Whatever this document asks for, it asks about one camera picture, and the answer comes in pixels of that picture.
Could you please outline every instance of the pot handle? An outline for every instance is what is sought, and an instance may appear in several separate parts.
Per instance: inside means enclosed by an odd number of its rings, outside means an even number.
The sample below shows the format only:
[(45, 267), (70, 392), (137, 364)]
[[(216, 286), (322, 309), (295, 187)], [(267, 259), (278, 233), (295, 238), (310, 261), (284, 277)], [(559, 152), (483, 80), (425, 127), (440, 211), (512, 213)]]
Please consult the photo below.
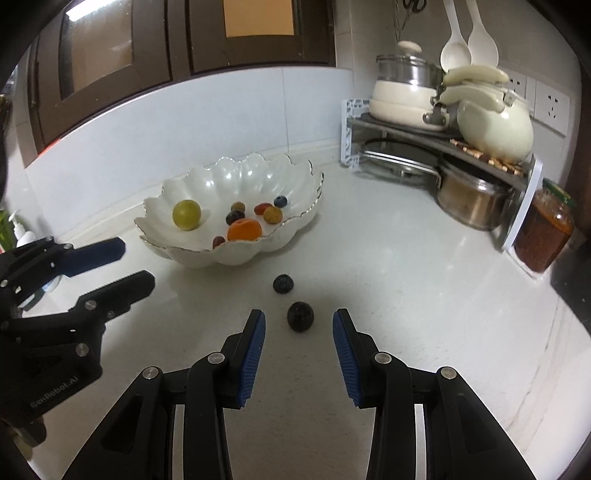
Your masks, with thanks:
[(509, 76), (495, 67), (486, 65), (465, 65), (453, 70), (443, 78), (444, 86), (461, 85), (462, 82), (507, 83)]
[(401, 40), (398, 42), (398, 49), (405, 55), (420, 55), (423, 49), (418, 43), (408, 40)]
[(445, 105), (451, 105), (462, 100), (473, 102), (481, 106), (484, 110), (491, 112), (502, 113), (505, 110), (503, 100), (499, 100), (494, 95), (484, 92), (482, 89), (473, 85), (447, 87), (439, 96), (439, 101)]

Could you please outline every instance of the green grape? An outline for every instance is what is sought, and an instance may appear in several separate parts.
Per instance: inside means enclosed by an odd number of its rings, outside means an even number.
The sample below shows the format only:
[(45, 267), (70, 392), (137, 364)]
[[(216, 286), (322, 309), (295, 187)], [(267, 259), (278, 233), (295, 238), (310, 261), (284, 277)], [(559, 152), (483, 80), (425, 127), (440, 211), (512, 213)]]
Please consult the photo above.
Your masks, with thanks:
[(173, 222), (181, 230), (194, 230), (201, 220), (201, 207), (194, 200), (181, 200), (173, 209)]

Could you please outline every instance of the wooden cabinet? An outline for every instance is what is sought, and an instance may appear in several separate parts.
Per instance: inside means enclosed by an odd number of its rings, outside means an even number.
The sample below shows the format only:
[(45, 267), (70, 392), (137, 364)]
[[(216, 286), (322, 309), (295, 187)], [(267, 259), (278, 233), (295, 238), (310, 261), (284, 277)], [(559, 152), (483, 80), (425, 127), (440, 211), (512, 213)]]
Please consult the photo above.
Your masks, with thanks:
[(191, 70), (334, 64), (329, 6), (322, 0), (190, 1)]
[(39, 149), (108, 106), (171, 80), (164, 0), (74, 2), (43, 30), (34, 62), (30, 104)]
[(77, 0), (31, 47), (37, 150), (145, 90), (219, 70), (335, 65), (330, 0)]

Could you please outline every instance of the jar of sauce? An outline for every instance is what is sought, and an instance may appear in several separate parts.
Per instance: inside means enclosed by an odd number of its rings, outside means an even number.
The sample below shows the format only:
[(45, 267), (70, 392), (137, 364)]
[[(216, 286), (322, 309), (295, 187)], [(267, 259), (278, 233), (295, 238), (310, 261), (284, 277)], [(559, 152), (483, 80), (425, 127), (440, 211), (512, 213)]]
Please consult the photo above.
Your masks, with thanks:
[(573, 198), (544, 179), (515, 240), (515, 253), (529, 269), (544, 272), (569, 241), (574, 230)]

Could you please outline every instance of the white ladle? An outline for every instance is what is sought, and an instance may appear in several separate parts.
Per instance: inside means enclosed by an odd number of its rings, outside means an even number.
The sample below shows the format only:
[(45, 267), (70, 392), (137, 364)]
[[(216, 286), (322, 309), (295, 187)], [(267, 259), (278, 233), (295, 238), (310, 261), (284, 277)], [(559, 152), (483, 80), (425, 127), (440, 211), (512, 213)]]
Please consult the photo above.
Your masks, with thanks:
[(441, 51), (441, 68), (445, 72), (470, 65), (472, 63), (472, 55), (468, 44), (462, 37), (460, 31), (460, 22), (457, 20), (456, 6), (453, 0), (443, 0), (447, 18), (449, 19), (449, 26), (452, 28), (452, 36), (447, 41), (445, 47)]
[(499, 64), (499, 50), (495, 41), (482, 24), (476, 0), (466, 0), (470, 16), (472, 17), (472, 33), (468, 38), (468, 48), (472, 54), (473, 65), (487, 65), (496, 68)]

